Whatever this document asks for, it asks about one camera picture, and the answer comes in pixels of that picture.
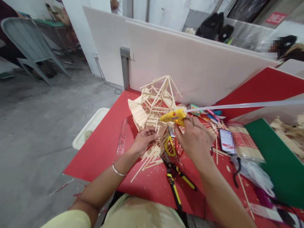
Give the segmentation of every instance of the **left hand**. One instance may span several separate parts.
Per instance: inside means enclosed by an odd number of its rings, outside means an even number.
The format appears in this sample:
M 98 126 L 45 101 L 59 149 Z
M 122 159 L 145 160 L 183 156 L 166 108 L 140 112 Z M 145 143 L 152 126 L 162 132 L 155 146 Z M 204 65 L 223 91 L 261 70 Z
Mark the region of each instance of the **left hand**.
M 158 143 L 158 137 L 159 135 L 155 132 L 154 127 L 141 130 L 137 134 L 129 152 L 138 157 L 142 156 L 147 151 L 148 146 L 155 146 Z

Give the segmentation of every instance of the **red sign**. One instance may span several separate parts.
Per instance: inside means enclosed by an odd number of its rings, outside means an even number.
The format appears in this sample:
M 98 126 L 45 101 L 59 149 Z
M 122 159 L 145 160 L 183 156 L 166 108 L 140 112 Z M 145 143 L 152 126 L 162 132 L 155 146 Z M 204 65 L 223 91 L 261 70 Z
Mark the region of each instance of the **red sign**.
M 273 12 L 265 22 L 269 24 L 278 25 L 285 19 L 286 16 L 287 14 L 284 13 Z

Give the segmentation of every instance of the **yellow glue gun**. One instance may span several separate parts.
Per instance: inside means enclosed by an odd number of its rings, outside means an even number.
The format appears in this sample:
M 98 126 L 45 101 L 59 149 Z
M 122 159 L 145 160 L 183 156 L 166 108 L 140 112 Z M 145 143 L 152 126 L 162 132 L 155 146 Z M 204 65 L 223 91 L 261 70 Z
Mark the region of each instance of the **yellow glue gun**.
M 171 121 L 185 127 L 184 118 L 186 116 L 187 113 L 185 113 L 183 109 L 178 109 L 176 112 L 172 111 L 163 115 L 159 120 L 165 123 Z

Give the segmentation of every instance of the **hand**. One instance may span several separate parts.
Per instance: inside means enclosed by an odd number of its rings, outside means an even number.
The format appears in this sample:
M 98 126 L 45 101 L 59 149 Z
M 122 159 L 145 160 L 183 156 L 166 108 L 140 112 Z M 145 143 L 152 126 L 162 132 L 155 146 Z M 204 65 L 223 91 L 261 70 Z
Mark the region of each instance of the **hand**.
M 209 151 L 215 140 L 215 136 L 201 124 L 197 117 L 191 118 L 187 114 L 186 118 L 184 118 L 184 124 L 184 134 L 177 124 L 174 126 L 174 132 L 177 141 L 181 144 L 194 164 L 197 166 L 197 162 L 199 161 L 213 161 Z
M 155 146 L 158 143 L 158 137 L 154 127 L 145 128 L 137 134 L 129 151 L 140 157 L 147 151 L 148 146 Z

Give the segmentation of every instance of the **ruler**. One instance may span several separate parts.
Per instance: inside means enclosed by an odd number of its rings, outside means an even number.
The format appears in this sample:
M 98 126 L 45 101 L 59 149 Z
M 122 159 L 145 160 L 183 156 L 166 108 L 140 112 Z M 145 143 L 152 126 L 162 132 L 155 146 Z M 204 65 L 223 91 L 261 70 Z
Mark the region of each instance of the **ruler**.
M 124 153 L 124 146 L 126 144 L 126 136 L 127 136 L 127 125 L 128 125 L 128 120 L 124 119 L 121 123 L 116 155 L 122 155 Z

